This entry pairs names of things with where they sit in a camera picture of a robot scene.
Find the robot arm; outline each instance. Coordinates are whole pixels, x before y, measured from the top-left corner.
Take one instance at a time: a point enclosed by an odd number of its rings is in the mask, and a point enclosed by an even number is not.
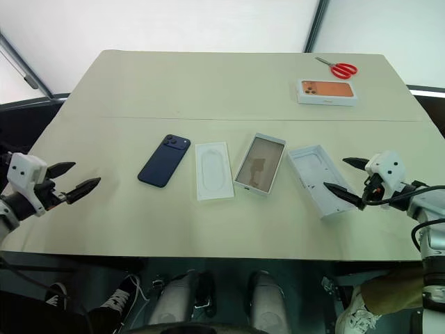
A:
[[[22,153],[10,155],[8,181],[15,191],[0,196],[0,242],[19,222],[36,215],[42,216],[50,209],[66,202],[72,204],[88,195],[100,182],[100,177],[80,183],[69,193],[55,189],[55,179],[65,174],[74,162],[61,162],[48,167],[34,156]]]
[[[443,333],[445,328],[445,186],[427,186],[423,182],[404,183],[405,166],[392,151],[376,154],[371,160],[345,158],[353,167],[365,170],[363,196],[360,198],[332,183],[325,186],[337,197],[360,210],[367,205],[386,205],[406,211],[419,222],[412,241],[421,252],[424,269],[423,332]],[[420,231],[420,243],[416,232]]]

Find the pants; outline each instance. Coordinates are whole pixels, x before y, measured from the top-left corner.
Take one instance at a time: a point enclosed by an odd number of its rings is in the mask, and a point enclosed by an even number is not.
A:
[[[95,308],[88,313],[95,334],[111,334],[120,313]],[[89,333],[85,316],[60,310],[37,299],[0,291],[0,333]]]
[[[374,315],[387,315],[422,306],[423,268],[397,269],[361,286],[366,308]]]

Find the beige table surface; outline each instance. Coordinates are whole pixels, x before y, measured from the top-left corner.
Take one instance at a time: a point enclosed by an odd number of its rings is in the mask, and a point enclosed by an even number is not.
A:
[[[294,79],[331,79],[313,54],[178,54],[105,51],[31,150],[48,164],[75,161],[57,179],[69,191],[102,177],[87,198],[31,217],[2,249],[37,253],[317,260],[417,260],[416,224],[395,209],[367,207],[321,221],[283,160],[268,198],[198,202],[191,146],[167,187],[136,178],[169,133],[227,142],[234,174],[252,136],[287,148],[321,144],[361,192],[366,174],[341,161],[397,151],[407,180],[443,183],[444,139],[383,56],[323,55],[360,68],[355,107],[303,106]]]
[[[395,209],[367,207],[321,221],[287,160],[270,197],[235,187],[227,200],[196,200],[195,150],[164,189],[139,182],[138,171],[167,133],[193,143],[226,141],[232,174],[255,132],[287,140],[287,148],[321,144],[358,191],[365,173],[341,161],[397,151],[407,180],[443,183],[445,145],[431,122],[153,120],[59,115],[32,153],[49,164],[77,165],[57,180],[68,190],[89,177],[100,185],[75,205],[30,218],[3,249],[37,253],[323,260],[417,260],[415,221]]]
[[[314,57],[356,65],[357,106],[298,104],[296,80],[339,80]],[[225,120],[425,120],[375,54],[194,54],[104,51],[64,108],[84,116]]]

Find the dark blue smartphone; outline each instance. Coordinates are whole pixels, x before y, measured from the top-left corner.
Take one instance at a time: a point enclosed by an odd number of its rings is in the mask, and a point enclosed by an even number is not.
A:
[[[139,181],[163,188],[190,147],[186,138],[168,134],[139,172]]]

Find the orange phone image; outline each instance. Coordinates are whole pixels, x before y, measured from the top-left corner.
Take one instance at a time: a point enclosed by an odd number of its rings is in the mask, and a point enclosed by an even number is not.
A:
[[[354,96],[353,90],[346,82],[302,81],[303,92],[308,95]]]

